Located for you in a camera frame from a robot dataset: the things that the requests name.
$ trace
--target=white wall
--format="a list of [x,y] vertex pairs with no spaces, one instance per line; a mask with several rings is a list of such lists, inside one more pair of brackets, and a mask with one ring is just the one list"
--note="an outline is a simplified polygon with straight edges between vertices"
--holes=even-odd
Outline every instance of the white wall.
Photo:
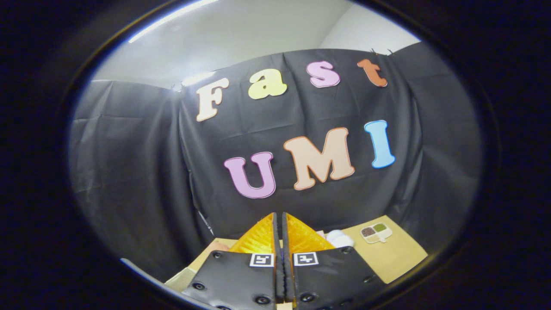
[[385,17],[352,5],[320,44],[321,49],[371,51],[388,55],[420,40]]

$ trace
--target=ceiling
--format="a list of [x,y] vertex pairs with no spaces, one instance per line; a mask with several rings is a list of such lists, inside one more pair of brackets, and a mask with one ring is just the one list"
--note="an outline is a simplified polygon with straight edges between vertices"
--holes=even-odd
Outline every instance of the ceiling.
[[340,35],[333,28],[342,28],[342,21],[335,25],[347,11],[347,16],[370,13],[345,0],[219,0],[123,43],[94,79],[178,90],[183,79],[198,73],[277,52],[319,48],[330,33],[334,43]]

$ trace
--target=screw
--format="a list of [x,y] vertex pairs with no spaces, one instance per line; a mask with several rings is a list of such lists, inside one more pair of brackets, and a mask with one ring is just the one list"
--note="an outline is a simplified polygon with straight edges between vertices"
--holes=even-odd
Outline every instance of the screw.
[[193,288],[195,288],[196,290],[202,291],[202,290],[205,289],[205,286],[202,285],[201,283],[194,283],[194,284],[193,284]]
[[259,296],[259,297],[256,297],[255,302],[259,304],[268,304],[270,303],[270,298]]
[[312,300],[314,300],[314,296],[312,294],[305,293],[302,296],[300,296],[300,300],[304,302],[311,302]]

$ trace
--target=blue letter i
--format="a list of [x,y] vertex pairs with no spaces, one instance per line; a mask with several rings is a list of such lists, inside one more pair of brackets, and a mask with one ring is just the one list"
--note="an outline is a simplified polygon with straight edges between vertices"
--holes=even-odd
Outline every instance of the blue letter i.
[[375,160],[371,163],[373,168],[384,168],[391,165],[396,158],[390,153],[388,137],[386,136],[386,121],[373,121],[365,124],[364,129],[371,135]]

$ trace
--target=cardboard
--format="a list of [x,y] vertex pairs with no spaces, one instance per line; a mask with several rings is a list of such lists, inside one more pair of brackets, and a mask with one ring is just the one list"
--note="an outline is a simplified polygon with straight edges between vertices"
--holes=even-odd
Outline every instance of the cardboard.
[[[362,228],[383,223],[392,230],[386,242],[368,243]],[[354,240],[354,249],[381,280],[389,284],[419,264],[427,253],[407,232],[384,215],[367,223],[342,230]]]

